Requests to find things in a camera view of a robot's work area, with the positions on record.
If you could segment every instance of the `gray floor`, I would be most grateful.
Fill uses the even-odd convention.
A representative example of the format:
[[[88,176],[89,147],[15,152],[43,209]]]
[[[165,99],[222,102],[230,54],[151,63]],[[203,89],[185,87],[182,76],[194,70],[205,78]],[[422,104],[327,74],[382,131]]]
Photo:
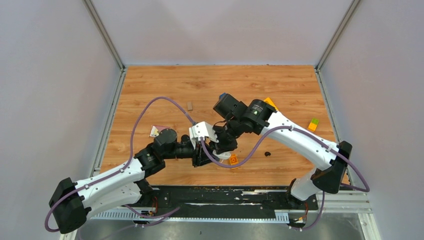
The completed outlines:
[[[308,214],[308,221],[316,213]],[[131,221],[90,220],[81,229],[83,240],[100,240]],[[325,213],[310,230],[297,232],[285,224],[222,223],[222,222],[163,222],[156,226],[129,228],[108,240],[364,240],[358,215],[354,213]]]

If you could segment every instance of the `wooden table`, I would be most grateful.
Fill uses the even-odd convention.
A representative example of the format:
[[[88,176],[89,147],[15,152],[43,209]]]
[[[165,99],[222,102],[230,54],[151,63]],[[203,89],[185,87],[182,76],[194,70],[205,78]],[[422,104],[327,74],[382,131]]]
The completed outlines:
[[[102,162],[104,172],[126,161],[130,152],[130,133],[140,112],[157,96],[170,97],[187,108],[197,121],[214,124],[223,120],[212,108],[222,93],[229,93],[249,105],[253,99],[270,97],[286,117],[306,128],[312,118],[319,119],[315,134],[334,141],[335,137],[321,95],[314,68],[306,65],[207,65],[129,67]],[[134,153],[153,141],[152,125],[176,130],[178,139],[188,134],[187,118],[166,100],[151,105],[134,136]],[[233,152],[244,159],[258,141],[245,133]],[[152,185],[289,185],[314,166],[303,156],[272,139],[265,139],[243,166],[226,169],[210,163],[192,167],[191,159],[167,159],[166,168],[148,177]]]

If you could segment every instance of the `wooden block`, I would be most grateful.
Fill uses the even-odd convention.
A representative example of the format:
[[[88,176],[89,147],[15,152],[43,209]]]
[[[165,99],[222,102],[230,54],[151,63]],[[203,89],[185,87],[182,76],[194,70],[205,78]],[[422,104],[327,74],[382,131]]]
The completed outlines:
[[[191,101],[187,102],[187,110],[193,111],[193,103]]]

